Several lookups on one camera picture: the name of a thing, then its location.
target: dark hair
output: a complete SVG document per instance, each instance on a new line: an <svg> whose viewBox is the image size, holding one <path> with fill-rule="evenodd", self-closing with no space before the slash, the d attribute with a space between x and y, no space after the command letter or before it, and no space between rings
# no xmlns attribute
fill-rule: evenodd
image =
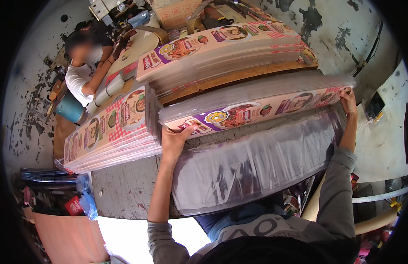
<svg viewBox="0 0 408 264"><path fill-rule="evenodd" d="M95 43L95 34L89 30L75 31L64 41L64 50L70 55L76 46L85 43Z"/></svg>
<svg viewBox="0 0 408 264"><path fill-rule="evenodd" d="M80 31L81 29L84 29L84 28L88 27L89 22L92 22L92 21L91 20L88 21L88 22L82 21L82 22L76 24L75 31Z"/></svg>

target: worker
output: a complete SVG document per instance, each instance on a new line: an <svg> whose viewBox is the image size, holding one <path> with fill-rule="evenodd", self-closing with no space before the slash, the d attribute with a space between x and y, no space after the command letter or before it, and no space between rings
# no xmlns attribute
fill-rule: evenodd
<svg viewBox="0 0 408 264"><path fill-rule="evenodd" d="M191 125L180 134L163 128L163 157L148 210L148 246L154 263L354 263L360 246L355 238L349 177L356 160L357 106L353 91L340 95L347 123L327 167L317 221L276 210L252 215L252 210L244 212L256 205L250 203L234 217L227 213L213 223L207 232L212 242L192 256L173 240L168 218L173 171L185 140L197 127Z"/></svg>
<svg viewBox="0 0 408 264"><path fill-rule="evenodd" d="M126 49L131 46L132 43L129 42ZM64 44L66 52L72 58L65 76L66 85L84 107L92 102L97 90L101 91L104 88L104 77L115 61L113 56L108 56L96 67L94 59L97 58L97 47L100 49L101 44L97 43L97 36L89 30L72 33Z"/></svg>
<svg viewBox="0 0 408 264"><path fill-rule="evenodd" d="M88 22L82 21L76 25L75 32L81 30L89 30L97 35L97 41L101 43L101 49L99 47L95 49L96 59L94 63L97 68L100 68L113 52L114 43L106 34L109 28L102 21L93 22L90 20Z"/></svg>

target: gray long-sleeve shirt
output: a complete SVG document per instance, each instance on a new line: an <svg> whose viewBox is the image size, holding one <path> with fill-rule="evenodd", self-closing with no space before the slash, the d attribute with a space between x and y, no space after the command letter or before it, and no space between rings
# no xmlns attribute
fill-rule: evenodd
<svg viewBox="0 0 408 264"><path fill-rule="evenodd" d="M337 148L327 167L320 192L317 221L292 216L283 219L265 214L248 224L231 225L220 231L219 238L202 247L192 256L172 238L169 223L148 222L148 246L155 264L193 264L219 243L241 236L293 237L304 242L355 237L352 213L351 172L356 156L345 148Z"/></svg>

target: mobile phone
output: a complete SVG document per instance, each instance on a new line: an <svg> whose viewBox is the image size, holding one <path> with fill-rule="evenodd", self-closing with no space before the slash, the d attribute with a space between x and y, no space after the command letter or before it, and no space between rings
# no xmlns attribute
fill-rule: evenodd
<svg viewBox="0 0 408 264"><path fill-rule="evenodd" d="M380 115L383 107L384 101L381 98L380 94L376 92L370 103L368 103L368 105L365 107L365 113L372 119L376 119Z"/></svg>

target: blue bucket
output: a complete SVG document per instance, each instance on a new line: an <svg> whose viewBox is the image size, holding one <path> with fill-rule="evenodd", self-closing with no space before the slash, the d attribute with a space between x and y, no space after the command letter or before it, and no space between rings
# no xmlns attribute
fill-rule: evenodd
<svg viewBox="0 0 408 264"><path fill-rule="evenodd" d="M84 111L85 107L82 106L69 89L66 90L56 110L54 110L55 113L60 114L73 123L78 123Z"/></svg>

